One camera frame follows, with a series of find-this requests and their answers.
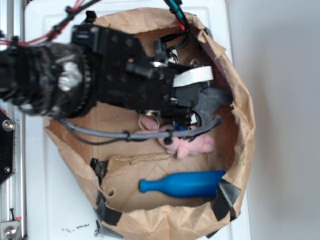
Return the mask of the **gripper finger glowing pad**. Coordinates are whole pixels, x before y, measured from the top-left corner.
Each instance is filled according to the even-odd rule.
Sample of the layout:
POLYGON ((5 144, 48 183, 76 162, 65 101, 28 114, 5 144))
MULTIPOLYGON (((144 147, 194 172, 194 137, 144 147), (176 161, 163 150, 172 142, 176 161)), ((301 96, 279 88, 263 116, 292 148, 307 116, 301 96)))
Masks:
POLYGON ((188 85, 202 83, 211 80, 213 80, 211 66, 197 67, 175 76, 173 79, 172 87, 185 87, 188 85))

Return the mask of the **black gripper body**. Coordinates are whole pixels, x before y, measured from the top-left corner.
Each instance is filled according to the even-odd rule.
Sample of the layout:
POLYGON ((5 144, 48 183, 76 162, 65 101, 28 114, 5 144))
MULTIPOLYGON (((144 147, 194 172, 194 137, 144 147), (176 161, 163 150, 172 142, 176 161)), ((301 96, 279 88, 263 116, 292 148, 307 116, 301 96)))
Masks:
POLYGON ((73 27, 71 43, 88 61, 91 103, 182 116, 198 103, 200 87, 174 86, 174 78, 191 67, 165 63, 167 55, 159 39, 155 57, 149 57, 135 35, 84 24, 73 27))

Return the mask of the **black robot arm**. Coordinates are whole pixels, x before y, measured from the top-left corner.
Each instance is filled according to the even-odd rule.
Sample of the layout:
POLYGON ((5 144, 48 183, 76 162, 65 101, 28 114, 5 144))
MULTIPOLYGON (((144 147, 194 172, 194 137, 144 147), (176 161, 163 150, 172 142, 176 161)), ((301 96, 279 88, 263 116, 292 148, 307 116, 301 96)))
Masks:
POLYGON ((0 53, 0 97, 29 115, 86 115, 97 102, 164 116, 189 116, 212 76, 201 65, 168 60, 160 40, 147 56, 138 37, 97 25, 76 25, 68 44, 10 45, 0 53))

